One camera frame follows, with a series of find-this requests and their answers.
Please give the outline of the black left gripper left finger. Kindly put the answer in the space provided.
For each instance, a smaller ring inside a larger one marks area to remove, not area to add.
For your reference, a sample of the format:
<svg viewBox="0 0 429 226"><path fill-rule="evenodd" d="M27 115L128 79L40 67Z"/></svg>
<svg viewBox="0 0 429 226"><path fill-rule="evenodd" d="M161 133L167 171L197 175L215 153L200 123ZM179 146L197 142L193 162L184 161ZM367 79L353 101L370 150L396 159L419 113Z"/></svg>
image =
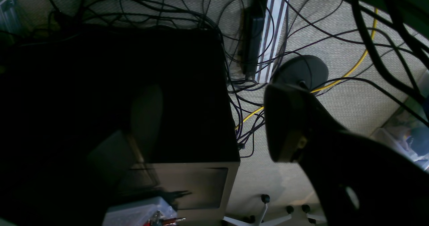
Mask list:
<svg viewBox="0 0 429 226"><path fill-rule="evenodd" d="M104 139L88 158L92 169L108 187L115 200L144 197L159 187L159 179L150 164L156 152L163 115L163 93L159 85L138 90L126 128Z"/></svg>

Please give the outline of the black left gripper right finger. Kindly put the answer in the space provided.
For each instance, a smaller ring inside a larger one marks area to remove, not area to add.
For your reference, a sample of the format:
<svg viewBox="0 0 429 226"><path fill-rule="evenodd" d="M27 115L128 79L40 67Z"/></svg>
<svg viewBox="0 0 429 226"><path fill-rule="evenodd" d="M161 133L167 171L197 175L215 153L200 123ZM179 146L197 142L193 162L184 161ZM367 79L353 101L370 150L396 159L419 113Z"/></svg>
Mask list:
<svg viewBox="0 0 429 226"><path fill-rule="evenodd" d="M306 90L269 85L266 134L274 162L296 162L330 226L427 226L428 173L349 132Z"/></svg>

